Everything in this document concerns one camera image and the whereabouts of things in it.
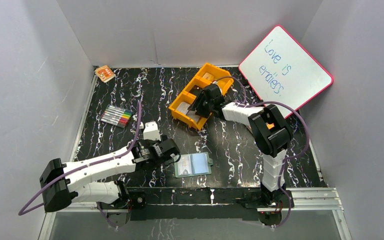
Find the green card holder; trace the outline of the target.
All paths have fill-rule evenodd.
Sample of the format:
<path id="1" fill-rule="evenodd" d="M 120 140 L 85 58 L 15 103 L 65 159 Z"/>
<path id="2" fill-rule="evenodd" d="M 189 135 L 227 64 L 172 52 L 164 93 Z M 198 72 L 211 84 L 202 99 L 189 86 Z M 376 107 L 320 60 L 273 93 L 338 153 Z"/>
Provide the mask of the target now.
<path id="1" fill-rule="evenodd" d="M 189 175 L 179 175 L 177 162 L 180 160 L 181 156 L 188 155 L 191 161 L 192 174 Z M 210 175 L 211 167 L 213 166 L 213 160 L 209 157 L 208 152 L 199 152 L 193 154 L 182 154 L 175 158 L 174 168 L 175 168 L 175 178 L 186 178 L 194 177 L 200 175 Z"/>

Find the yellow three-compartment bin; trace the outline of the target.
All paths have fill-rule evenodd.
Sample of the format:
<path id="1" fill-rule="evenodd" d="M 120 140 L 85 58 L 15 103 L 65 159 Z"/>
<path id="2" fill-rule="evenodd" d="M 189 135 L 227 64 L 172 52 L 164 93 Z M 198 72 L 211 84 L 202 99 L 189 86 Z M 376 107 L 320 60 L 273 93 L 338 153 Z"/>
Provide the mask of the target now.
<path id="1" fill-rule="evenodd" d="M 214 81 L 210 82 L 206 79 L 203 79 L 202 76 L 205 73 L 210 73 L 214 75 Z M 195 113 L 195 111 L 188 111 L 187 114 L 176 111 L 176 108 L 181 102 L 186 102 L 192 104 L 197 96 L 190 93 L 191 88 L 194 85 L 197 85 L 203 89 L 204 87 L 210 84 L 216 84 L 219 86 L 222 95 L 226 95 L 230 87 L 233 85 L 234 80 L 230 77 L 231 74 L 229 71 L 219 68 L 210 63 L 205 63 L 203 67 L 195 74 L 193 78 L 187 83 L 183 90 L 178 94 L 175 100 L 170 104 L 169 110 L 171 111 L 172 117 L 175 120 L 179 120 L 185 123 L 188 127 L 194 128 L 198 131 L 202 130 L 203 126 L 207 122 L 208 118 L 201 117 L 201 120 L 196 124 L 189 118 L 189 115 Z"/>

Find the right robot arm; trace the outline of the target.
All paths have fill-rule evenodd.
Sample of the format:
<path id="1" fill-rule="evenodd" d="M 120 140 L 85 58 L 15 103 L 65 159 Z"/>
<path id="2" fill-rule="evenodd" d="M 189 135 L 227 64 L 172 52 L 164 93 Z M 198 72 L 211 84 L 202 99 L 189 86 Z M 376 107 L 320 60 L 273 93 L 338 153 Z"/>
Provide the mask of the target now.
<path id="1" fill-rule="evenodd" d="M 284 162 L 292 139 L 292 131 L 277 106 L 273 104 L 247 106 L 226 100 L 219 87 L 210 84 L 200 90 L 188 107 L 202 118 L 213 115 L 221 120 L 250 127 L 255 144 L 263 155 L 262 202 L 274 207 L 281 201 L 279 192 L 284 185 Z"/>

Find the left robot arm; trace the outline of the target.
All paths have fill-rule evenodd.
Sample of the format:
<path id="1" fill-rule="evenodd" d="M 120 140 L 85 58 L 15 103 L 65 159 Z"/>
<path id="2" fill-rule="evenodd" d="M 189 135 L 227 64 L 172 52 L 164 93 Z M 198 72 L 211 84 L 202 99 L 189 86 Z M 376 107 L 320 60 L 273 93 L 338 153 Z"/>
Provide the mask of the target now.
<path id="1" fill-rule="evenodd" d="M 57 212 L 72 203 L 101 202 L 125 207 L 129 195 L 122 183 L 101 179 L 140 170 L 152 170 L 174 159 L 180 151 L 173 139 L 139 139 L 131 147 L 89 160 L 63 163 L 60 158 L 48 162 L 40 185 L 46 212 Z"/>

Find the silver card stack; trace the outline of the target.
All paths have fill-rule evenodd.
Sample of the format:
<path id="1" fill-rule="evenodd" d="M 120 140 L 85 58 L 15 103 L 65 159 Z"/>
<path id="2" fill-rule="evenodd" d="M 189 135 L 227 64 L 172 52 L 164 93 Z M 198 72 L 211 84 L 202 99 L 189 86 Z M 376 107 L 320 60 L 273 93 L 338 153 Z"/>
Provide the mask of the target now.
<path id="1" fill-rule="evenodd" d="M 190 104 L 186 103 L 186 102 L 181 102 L 178 107 L 176 108 L 176 111 L 180 112 L 180 113 L 183 113 L 183 114 L 187 114 L 188 112 L 188 107 L 190 106 Z"/>

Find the silver credit card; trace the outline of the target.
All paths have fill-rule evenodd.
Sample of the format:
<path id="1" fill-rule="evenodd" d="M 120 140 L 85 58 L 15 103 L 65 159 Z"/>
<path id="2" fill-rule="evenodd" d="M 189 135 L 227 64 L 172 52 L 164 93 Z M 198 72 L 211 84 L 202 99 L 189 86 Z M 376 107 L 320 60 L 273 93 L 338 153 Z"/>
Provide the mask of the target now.
<path id="1" fill-rule="evenodd" d="M 201 120 L 201 117 L 199 115 L 196 115 L 195 113 L 190 114 L 189 118 L 196 124 L 198 124 L 198 122 Z"/>
<path id="2" fill-rule="evenodd" d="M 192 167 L 190 157 L 188 155 L 181 156 L 180 160 L 177 162 L 178 174 L 180 176 L 192 174 Z"/>

